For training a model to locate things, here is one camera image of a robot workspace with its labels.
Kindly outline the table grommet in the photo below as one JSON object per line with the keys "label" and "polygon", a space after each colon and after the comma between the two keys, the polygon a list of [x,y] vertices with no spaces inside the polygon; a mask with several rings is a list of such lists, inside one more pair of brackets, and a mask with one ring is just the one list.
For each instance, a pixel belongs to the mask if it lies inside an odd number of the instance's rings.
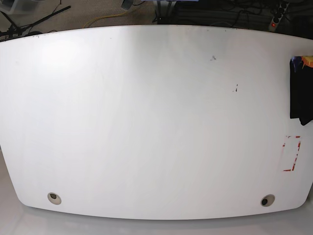
{"label": "table grommet", "polygon": [[269,207],[273,204],[275,201],[275,196],[272,194],[266,195],[261,200],[261,206],[263,207]]}
{"label": "table grommet", "polygon": [[59,205],[62,202],[60,196],[55,193],[51,192],[47,195],[47,197],[48,197],[48,200],[54,205]]}

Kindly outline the right table grommet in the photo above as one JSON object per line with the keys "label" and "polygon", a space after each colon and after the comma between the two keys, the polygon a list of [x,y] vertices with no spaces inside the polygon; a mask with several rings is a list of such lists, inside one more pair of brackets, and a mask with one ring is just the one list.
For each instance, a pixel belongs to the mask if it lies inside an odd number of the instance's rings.
{"label": "right table grommet", "polygon": [[261,200],[261,206],[263,207],[269,207],[273,204],[275,201],[275,196],[272,194],[266,195]]}

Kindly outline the red tape marking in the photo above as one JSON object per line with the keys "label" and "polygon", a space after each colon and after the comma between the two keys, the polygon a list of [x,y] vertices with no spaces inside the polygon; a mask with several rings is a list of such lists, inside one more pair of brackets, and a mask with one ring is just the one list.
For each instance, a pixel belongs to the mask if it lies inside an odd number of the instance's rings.
{"label": "red tape marking", "polygon": [[285,136],[280,159],[280,169],[283,172],[294,171],[300,145],[301,136]]}

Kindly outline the left table grommet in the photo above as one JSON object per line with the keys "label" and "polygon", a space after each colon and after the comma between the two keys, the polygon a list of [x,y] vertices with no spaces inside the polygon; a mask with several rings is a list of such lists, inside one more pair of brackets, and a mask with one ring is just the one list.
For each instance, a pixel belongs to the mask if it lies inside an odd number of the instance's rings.
{"label": "left table grommet", "polygon": [[62,202],[60,196],[55,193],[51,192],[47,195],[47,197],[48,197],[48,200],[54,205],[59,205]]}

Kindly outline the black T-shirt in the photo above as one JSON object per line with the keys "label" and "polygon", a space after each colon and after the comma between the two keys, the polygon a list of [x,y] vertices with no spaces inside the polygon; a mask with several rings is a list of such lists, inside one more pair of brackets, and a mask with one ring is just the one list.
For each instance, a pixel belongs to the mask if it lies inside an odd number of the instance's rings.
{"label": "black T-shirt", "polygon": [[313,120],[313,57],[290,60],[290,118],[305,126]]}

